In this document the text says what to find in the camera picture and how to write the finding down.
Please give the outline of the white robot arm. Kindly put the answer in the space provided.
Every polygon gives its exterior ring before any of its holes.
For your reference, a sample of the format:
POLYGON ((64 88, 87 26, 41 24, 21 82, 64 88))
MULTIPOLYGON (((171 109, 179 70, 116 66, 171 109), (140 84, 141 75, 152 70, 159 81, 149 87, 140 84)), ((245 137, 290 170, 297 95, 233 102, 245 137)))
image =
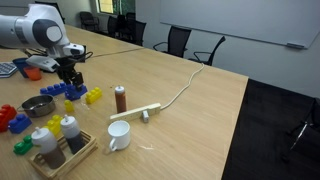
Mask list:
POLYGON ((83 45, 71 43, 57 9, 50 5, 29 4, 24 16, 0 16, 1 49, 42 49, 45 55, 30 55, 26 62, 56 72, 66 84, 82 90, 83 77, 74 69, 76 57, 85 54, 83 45))

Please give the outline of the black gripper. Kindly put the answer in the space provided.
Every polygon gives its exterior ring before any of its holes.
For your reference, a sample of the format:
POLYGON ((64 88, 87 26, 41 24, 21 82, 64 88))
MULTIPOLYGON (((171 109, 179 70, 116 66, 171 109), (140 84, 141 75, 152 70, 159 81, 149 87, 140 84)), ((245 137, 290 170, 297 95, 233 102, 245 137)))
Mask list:
POLYGON ((84 63, 88 58, 93 55, 92 52, 87 52, 82 55, 74 55, 64 58, 57 58, 56 61, 59 64, 56 72, 58 77, 66 84, 73 84, 77 91, 82 90, 83 77, 81 72, 75 70, 77 63, 84 63))

